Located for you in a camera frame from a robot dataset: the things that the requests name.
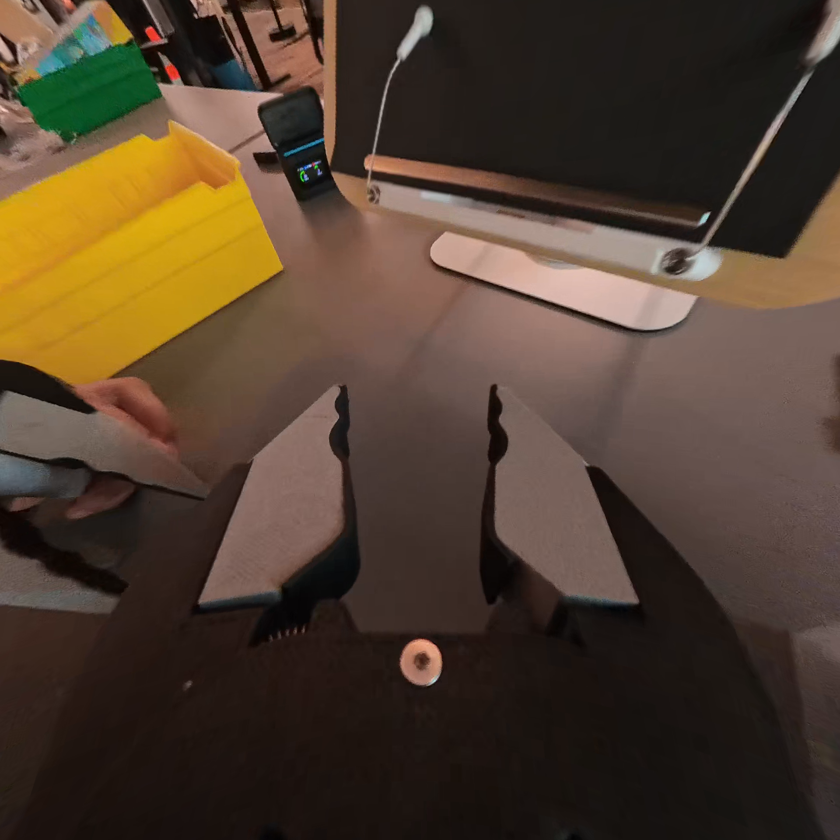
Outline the small black screen device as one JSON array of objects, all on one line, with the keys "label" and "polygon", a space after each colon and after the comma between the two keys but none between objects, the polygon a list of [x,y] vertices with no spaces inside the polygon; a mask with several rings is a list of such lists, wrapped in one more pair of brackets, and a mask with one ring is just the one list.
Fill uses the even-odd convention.
[{"label": "small black screen device", "polygon": [[300,203],[335,187],[324,138],[322,102],[313,87],[263,101],[257,115],[271,146],[271,151],[253,153],[261,171],[282,172]]}]

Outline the black desktop monitor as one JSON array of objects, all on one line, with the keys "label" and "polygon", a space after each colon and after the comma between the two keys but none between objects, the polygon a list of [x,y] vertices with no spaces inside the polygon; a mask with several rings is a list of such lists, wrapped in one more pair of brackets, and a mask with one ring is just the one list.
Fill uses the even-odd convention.
[{"label": "black desktop monitor", "polygon": [[838,2],[323,10],[360,210],[745,308],[838,299]]}]

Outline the green plastic bin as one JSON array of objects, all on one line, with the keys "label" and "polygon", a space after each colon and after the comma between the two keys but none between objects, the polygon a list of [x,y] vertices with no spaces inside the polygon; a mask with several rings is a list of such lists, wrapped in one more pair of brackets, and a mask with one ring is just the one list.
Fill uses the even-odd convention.
[{"label": "green plastic bin", "polygon": [[17,88],[17,96],[44,131],[73,142],[161,99],[161,89],[132,41]]}]

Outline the colourful printed box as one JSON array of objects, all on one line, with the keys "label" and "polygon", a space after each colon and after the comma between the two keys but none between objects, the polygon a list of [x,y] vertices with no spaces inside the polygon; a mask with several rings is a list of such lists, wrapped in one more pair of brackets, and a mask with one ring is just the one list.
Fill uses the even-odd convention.
[{"label": "colourful printed box", "polygon": [[107,2],[87,2],[58,29],[48,46],[28,61],[28,69],[45,77],[114,46],[128,44],[133,34]]}]

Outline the yellow plastic bin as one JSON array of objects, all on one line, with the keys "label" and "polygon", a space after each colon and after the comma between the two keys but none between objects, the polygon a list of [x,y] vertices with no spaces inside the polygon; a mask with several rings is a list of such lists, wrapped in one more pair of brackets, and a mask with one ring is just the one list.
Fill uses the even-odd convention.
[{"label": "yellow plastic bin", "polygon": [[2,201],[2,361],[105,379],[282,270],[237,159],[169,121]]}]

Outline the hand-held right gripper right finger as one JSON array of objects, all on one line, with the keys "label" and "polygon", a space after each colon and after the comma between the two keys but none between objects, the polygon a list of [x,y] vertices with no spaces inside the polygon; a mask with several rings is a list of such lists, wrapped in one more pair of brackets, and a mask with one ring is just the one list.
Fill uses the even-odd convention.
[{"label": "hand-held right gripper right finger", "polygon": [[523,571],[588,606],[638,606],[589,464],[505,386],[490,389],[480,579],[493,603]]}]

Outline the person's left hand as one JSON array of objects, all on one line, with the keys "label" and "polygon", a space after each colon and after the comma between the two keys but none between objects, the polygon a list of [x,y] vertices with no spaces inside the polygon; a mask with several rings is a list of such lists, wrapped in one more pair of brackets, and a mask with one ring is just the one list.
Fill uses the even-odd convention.
[{"label": "person's left hand", "polygon": [[[130,425],[180,460],[170,415],[144,381],[134,377],[120,377],[70,387],[88,400],[96,412]],[[78,498],[58,500],[69,501],[65,515],[70,520],[78,520],[120,507],[137,489],[138,485],[131,480],[93,473],[88,488]],[[45,495],[2,496],[2,509],[20,513],[47,499]]]}]

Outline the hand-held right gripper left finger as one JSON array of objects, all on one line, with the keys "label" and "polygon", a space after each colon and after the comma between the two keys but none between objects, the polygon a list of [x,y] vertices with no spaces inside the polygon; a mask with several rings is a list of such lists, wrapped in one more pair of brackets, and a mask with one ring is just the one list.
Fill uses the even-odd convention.
[{"label": "hand-held right gripper left finger", "polygon": [[334,385],[253,458],[198,608],[313,608],[361,567],[350,399]]}]

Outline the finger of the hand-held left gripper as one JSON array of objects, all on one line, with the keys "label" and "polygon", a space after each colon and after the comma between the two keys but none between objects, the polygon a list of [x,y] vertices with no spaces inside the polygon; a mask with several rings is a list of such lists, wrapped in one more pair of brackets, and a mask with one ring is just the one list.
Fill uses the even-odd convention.
[{"label": "finger of the hand-held left gripper", "polygon": [[180,460],[126,423],[6,392],[1,401],[4,455],[48,466],[84,468],[170,494],[204,499],[206,485]]}]

